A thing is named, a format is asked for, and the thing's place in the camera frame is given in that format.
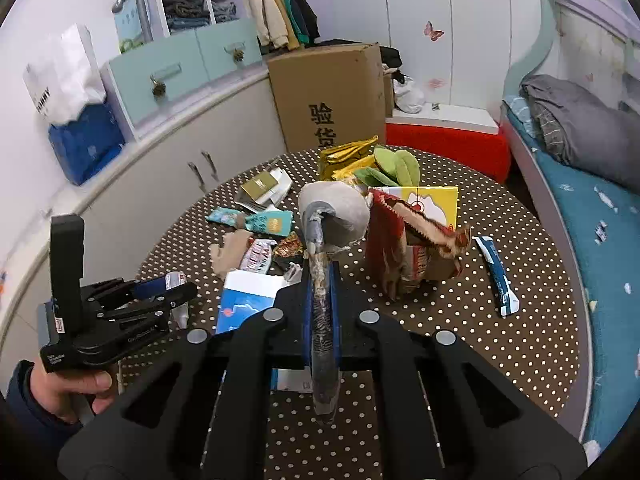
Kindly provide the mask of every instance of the bed frame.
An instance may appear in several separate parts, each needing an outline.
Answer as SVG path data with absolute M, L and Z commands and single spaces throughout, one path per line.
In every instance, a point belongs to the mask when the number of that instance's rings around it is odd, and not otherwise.
M 535 72 L 551 51 L 556 34 L 554 4 L 555 0 L 540 0 L 540 32 L 529 53 L 510 68 L 504 82 L 505 96 L 518 94 L 522 80 L 530 73 Z M 500 118 L 500 126 L 509 139 L 511 152 L 529 188 L 533 203 L 540 216 L 540 221 L 553 238 L 572 282 L 577 313 L 578 337 L 580 338 L 579 369 L 569 400 L 558 416 L 558 422 L 578 440 L 582 441 L 591 407 L 593 344 L 588 302 L 582 286 L 582 277 L 575 257 L 574 245 L 567 232 L 556 199 L 543 173 L 540 171 L 534 154 L 511 125 L 504 108 Z
M 522 172 L 522 176 L 529 188 L 540 223 L 552 237 L 564 268 L 571 280 L 572 293 L 577 314 L 578 338 L 580 341 L 580 355 L 578 358 L 578 375 L 571 388 L 568 402 L 558 416 L 558 422 L 575 438 L 582 442 L 584 430 L 591 406 L 591 389 L 593 385 L 593 346 L 591 341 L 591 323 L 588 312 L 588 302 L 582 286 L 582 277 L 575 257 L 574 245 L 564 225 L 564 219 L 558 203 L 554 198 L 545 176 L 536 162 L 534 154 L 526 145 L 520 134 L 511 125 L 505 111 L 500 117 L 500 129 L 509 139 L 511 153 Z

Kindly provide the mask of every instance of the green leaf plush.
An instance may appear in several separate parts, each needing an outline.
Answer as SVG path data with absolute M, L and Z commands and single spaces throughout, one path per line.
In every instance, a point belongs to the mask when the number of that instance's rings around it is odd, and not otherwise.
M 382 168 L 382 171 L 384 171 L 390 178 L 395 178 L 396 154 L 382 146 L 376 146 L 373 150 L 373 154 L 376 157 L 376 163 L 380 168 Z
M 400 186 L 420 186 L 420 163 L 407 150 L 394 153 L 396 179 Z
M 371 187 L 378 186 L 392 186 L 395 187 L 398 185 L 397 182 L 391 180 L 388 176 L 386 176 L 381 171 L 376 170 L 375 168 L 361 168 L 360 170 L 356 170 L 353 174 L 364 184 Z

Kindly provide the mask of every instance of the beige jacket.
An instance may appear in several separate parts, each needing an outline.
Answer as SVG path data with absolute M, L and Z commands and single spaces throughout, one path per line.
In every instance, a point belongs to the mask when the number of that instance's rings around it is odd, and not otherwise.
M 300 42 L 298 41 L 296 33 L 293 30 L 293 25 L 291 25 L 291 20 L 289 19 L 289 15 L 287 14 L 287 8 L 284 6 L 284 0 L 275 0 L 275 2 L 280 9 L 282 19 L 284 20 L 284 24 L 287 27 L 287 38 L 289 39 L 289 44 L 287 45 L 287 47 L 289 48 L 289 50 L 299 48 Z
M 249 7 L 263 46 L 271 42 L 274 47 L 280 48 L 289 43 L 287 26 L 275 0 L 249 0 Z

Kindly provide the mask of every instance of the white paper bag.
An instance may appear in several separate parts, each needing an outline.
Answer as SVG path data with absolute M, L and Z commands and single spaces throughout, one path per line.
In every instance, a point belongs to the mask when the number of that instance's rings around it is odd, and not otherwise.
M 106 97 L 91 35 L 83 25 L 49 36 L 23 78 L 38 113 L 56 126 L 77 121 L 85 106 Z
M 424 106 L 424 92 L 410 77 L 404 76 L 404 84 L 400 84 L 394 79 L 394 93 L 396 94 L 396 105 L 404 113 L 420 113 Z

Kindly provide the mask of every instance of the polka dot tablecloth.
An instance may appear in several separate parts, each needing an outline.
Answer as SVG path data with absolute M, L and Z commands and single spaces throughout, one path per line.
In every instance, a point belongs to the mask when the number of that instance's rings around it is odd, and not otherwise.
M 430 334 L 456 332 L 529 396 L 558 416 L 578 369 L 578 338 L 572 292 L 562 261 L 539 222 L 510 193 L 481 174 L 452 160 L 411 150 L 422 168 L 425 186 L 458 186 L 458 222 L 475 235 L 492 236 L 520 312 L 497 315 L 497 298 L 482 255 L 473 243 L 462 258 L 463 274 L 446 282 L 423 283 L 396 302 L 386 298 L 364 266 L 364 242 L 340 258 L 342 276 L 368 295 L 368 307 L 390 315 L 407 329 Z M 282 208 L 294 212 L 300 232 L 298 193 L 318 178 L 318 150 L 284 155 L 280 167 L 293 179 Z M 151 279 L 183 270 L 198 285 L 190 306 L 193 327 L 213 332 L 223 282 L 210 268 L 209 246 L 222 245 L 231 230 L 205 220 L 217 206 L 236 208 L 238 187 L 264 169 L 253 168 L 221 185 L 193 205 L 166 232 L 142 265 Z M 145 371 L 174 339 L 169 334 L 122 362 L 125 384 Z M 376 405 L 369 373 L 343 374 L 334 424 L 320 426 L 310 395 L 273 392 L 265 450 L 265 478 L 379 478 L 380 446 Z

